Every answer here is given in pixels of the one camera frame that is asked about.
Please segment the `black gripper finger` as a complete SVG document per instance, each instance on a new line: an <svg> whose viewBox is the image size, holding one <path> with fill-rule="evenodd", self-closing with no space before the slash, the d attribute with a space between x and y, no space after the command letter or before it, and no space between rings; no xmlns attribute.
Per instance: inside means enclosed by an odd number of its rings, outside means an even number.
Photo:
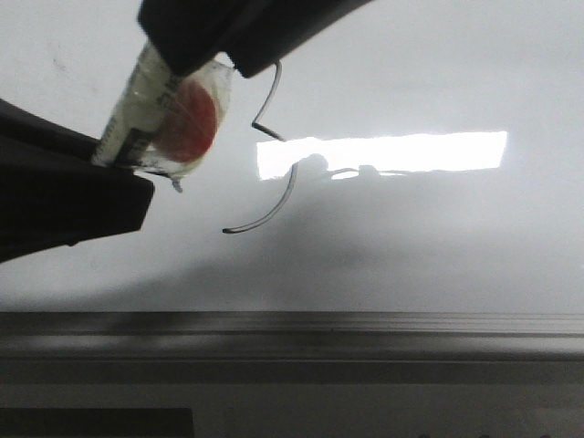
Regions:
<svg viewBox="0 0 584 438"><path fill-rule="evenodd" d="M244 78L251 78L366 4L146 0L137 21L172 73L189 75L225 53Z"/></svg>
<svg viewBox="0 0 584 438"><path fill-rule="evenodd" d="M153 183L92 165L98 144L2 101L2 261L141 229Z"/></svg>

